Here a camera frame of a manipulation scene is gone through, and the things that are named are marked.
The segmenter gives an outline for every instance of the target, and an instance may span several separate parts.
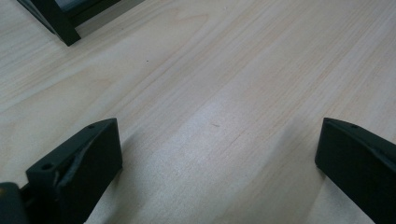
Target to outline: wooden table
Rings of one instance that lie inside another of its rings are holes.
[[[396,1],[131,5],[68,48],[0,3],[0,181],[116,117],[124,169],[88,223],[372,223],[314,157],[325,117],[396,142]]]

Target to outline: light wood surface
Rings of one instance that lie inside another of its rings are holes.
[[[0,2],[1,182],[116,117],[88,223],[372,223],[314,157],[324,117],[396,142],[396,1],[130,3],[68,48]]]

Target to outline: screw hole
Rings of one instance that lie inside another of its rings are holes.
[[[47,164],[43,165],[43,166],[41,167],[41,169],[42,169],[42,170],[49,170],[49,169],[52,168],[52,167],[53,167],[53,164],[52,164],[52,163],[47,163]]]

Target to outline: black metal frame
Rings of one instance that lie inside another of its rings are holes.
[[[73,7],[60,8],[55,0],[18,0],[67,46],[81,39],[76,27],[120,0],[76,0]]]

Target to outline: black plastic part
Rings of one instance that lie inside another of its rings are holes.
[[[375,223],[396,223],[396,146],[363,128],[325,119],[315,162]]]
[[[19,202],[18,209],[8,209],[8,212],[18,214],[25,210],[29,223],[33,224],[83,223],[121,168],[117,120],[96,122],[30,167],[26,171],[29,184],[18,194],[11,191],[15,200],[0,204]]]
[[[14,183],[0,184],[0,223],[29,224],[20,189]]]

